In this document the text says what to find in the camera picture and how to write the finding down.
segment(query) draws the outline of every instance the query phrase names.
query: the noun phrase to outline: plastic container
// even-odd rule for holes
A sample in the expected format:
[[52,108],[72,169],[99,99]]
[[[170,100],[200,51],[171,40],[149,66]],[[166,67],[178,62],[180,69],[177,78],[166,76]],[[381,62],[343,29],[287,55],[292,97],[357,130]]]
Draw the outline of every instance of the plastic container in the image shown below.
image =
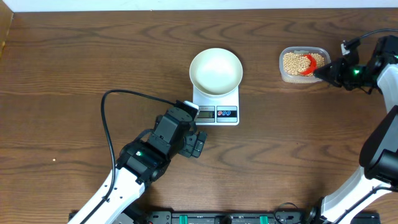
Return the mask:
[[286,53],[296,53],[296,54],[320,54],[326,60],[325,65],[329,64],[330,56],[328,52],[319,47],[288,47],[282,51],[279,56],[279,70],[282,75],[282,79],[285,82],[289,83],[316,83],[322,81],[320,78],[316,78],[314,76],[304,77],[301,75],[290,75],[284,70],[284,55]]

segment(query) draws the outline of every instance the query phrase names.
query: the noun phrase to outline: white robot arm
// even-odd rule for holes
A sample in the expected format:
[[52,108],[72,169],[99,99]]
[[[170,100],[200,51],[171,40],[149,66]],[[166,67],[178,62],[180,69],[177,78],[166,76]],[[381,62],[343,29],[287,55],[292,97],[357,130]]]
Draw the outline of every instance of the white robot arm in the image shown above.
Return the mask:
[[[144,96],[174,106],[163,116],[156,117],[154,129],[143,131],[133,142],[125,145],[117,161],[114,161],[113,147],[104,116],[105,98],[115,92]],[[207,134],[203,131],[196,134],[197,128],[193,120],[198,110],[199,107],[189,101],[171,103],[128,90],[107,91],[102,100],[101,114],[114,167],[97,193],[68,223],[113,223],[127,206],[144,193],[146,187],[165,173],[173,156],[179,153],[185,157],[199,157]],[[149,134],[149,137],[145,142],[141,138],[146,134]]]
[[[361,85],[375,87],[371,82],[377,77],[377,88],[384,95],[388,115],[365,142],[356,172],[336,192],[323,198],[313,208],[307,223],[350,224],[354,216],[370,203],[397,190],[398,56],[395,52],[398,38],[380,38],[373,58],[366,67],[349,64],[357,63],[357,46],[348,51],[352,55],[346,55],[332,65],[338,67],[339,75],[336,75],[336,70],[319,70],[315,76],[328,82],[334,81],[334,85],[344,86],[347,90],[360,88]],[[361,76],[352,76],[353,69],[360,71]]]
[[[393,106],[398,105],[398,65],[386,66],[377,79],[377,85],[383,92],[387,112],[390,112]],[[386,136],[386,138],[393,141],[388,144],[397,148],[398,119],[395,120],[395,123],[390,125],[390,132],[386,134],[389,135]],[[345,211],[349,210],[356,202],[360,201],[377,187],[389,188],[391,184],[378,179],[366,178],[364,168],[359,166],[355,173],[336,192],[323,199],[321,216],[327,218],[329,222],[337,222]],[[390,192],[390,190],[378,190],[347,214],[344,219],[340,221],[340,224],[349,224],[354,216],[362,209],[366,208],[377,198]]]

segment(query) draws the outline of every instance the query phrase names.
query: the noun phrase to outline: wood grain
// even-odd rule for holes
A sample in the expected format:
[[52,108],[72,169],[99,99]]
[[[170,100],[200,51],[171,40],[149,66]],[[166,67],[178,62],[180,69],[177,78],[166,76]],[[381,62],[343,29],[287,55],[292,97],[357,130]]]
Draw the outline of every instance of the wood grain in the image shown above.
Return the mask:
[[[397,22],[398,9],[16,14],[0,62],[0,223],[67,222],[110,170],[101,95],[126,88],[191,100],[190,62],[211,47],[243,63],[241,123],[201,128],[201,157],[176,156],[139,202],[177,211],[311,206],[354,172],[386,109],[379,94],[284,83],[279,54],[310,45],[337,58],[343,39]],[[363,62],[377,37],[363,41]],[[167,108],[111,95],[116,153]],[[368,209],[396,223],[397,203],[390,194]]]
[[0,0],[0,58],[11,25],[12,11]]

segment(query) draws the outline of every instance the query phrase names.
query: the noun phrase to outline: kitchen scale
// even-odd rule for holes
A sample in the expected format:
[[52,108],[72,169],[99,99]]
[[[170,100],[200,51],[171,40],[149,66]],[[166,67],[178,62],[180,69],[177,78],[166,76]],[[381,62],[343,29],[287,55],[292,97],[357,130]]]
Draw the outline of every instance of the kitchen scale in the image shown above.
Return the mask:
[[193,103],[199,106],[197,125],[238,125],[239,88],[220,98],[209,98],[193,87]]
[[225,49],[207,49],[192,61],[189,73],[193,103],[199,106],[197,125],[239,124],[239,84],[242,63]]

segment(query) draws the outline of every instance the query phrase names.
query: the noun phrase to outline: scale display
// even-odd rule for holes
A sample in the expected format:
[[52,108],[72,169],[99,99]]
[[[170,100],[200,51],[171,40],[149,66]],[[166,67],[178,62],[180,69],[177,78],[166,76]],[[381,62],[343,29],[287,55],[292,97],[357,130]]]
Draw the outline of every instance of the scale display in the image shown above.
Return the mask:
[[198,118],[214,118],[214,111],[201,111]]
[[209,98],[193,87],[193,103],[199,106],[197,125],[238,125],[239,90],[221,98]]

